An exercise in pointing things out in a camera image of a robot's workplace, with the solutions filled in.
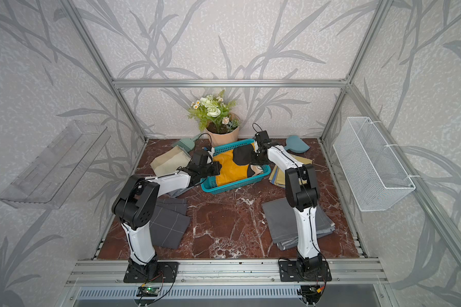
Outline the dark grey checked pillowcase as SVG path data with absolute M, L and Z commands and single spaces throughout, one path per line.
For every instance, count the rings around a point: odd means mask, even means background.
M 186 200 L 158 198 L 150 220 L 151 240 L 154 246 L 178 249 L 191 218 L 186 215 Z

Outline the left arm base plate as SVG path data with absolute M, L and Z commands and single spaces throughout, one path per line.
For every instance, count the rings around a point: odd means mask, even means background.
M 173 283 L 177 276 L 179 262 L 151 262 L 140 265 L 129 261 L 123 279 L 124 283 Z

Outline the teal plastic basket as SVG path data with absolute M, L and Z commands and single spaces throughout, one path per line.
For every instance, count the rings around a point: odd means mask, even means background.
M 250 157 L 257 146 L 253 139 L 244 139 L 213 148 L 213 159 L 222 165 L 220 174 L 201 184 L 206 193 L 219 194 L 261 181 L 271 174 L 269 165 L 251 165 Z

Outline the pale yellow zigzag pillowcase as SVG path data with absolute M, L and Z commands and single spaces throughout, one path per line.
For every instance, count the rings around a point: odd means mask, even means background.
M 312 163 L 312 160 L 304 158 L 304 157 L 299 157 L 296 155 L 292 155 L 297 161 L 303 163 L 304 165 L 308 165 Z M 271 184 L 276 185 L 280 188 L 285 188 L 286 187 L 286 182 L 285 182 L 285 174 L 284 172 L 278 168 L 277 166 L 274 167 L 270 177 L 269 181 Z

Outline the yellow cartoon mouse pillowcase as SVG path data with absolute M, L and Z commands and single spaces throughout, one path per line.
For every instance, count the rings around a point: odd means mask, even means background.
M 222 165 L 220 175 L 215 177 L 216 185 L 220 187 L 261 175 L 262 167 L 251 163 L 254 154 L 255 146 L 246 144 L 214 157 L 214 161 Z

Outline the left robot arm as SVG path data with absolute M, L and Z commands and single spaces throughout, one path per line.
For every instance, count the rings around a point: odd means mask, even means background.
M 222 166 L 213 160 L 215 150 L 198 149 L 185 167 L 173 174 L 146 177 L 135 174 L 128 178 L 111 211 L 124 227 L 131 250 L 130 261 L 142 267 L 155 262 L 149 221 L 159 196 L 199 185 L 208 177 L 220 174 Z

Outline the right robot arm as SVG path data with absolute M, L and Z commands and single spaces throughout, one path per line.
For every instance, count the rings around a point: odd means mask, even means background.
M 271 140 L 265 130 L 255 133 L 254 141 L 253 162 L 258 165 L 272 163 L 284 172 L 286 199 L 293 208 L 298 229 L 298 259 L 305 262 L 321 258 L 316 235 L 320 188 L 314 166 L 292 157 L 282 145 Z

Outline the plain grey pillowcase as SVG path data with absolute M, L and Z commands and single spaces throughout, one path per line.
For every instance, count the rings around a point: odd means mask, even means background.
M 281 250 L 296 248 L 298 230 L 293 208 L 285 198 L 266 202 L 262 205 L 274 244 Z M 316 234 L 322 238 L 334 232 L 335 223 L 327 217 L 320 206 L 316 207 Z

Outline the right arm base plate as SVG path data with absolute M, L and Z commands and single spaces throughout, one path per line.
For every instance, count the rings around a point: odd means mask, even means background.
M 288 258 L 278 259 L 280 281 L 332 281 L 329 263 L 321 257 L 313 259 L 290 260 Z

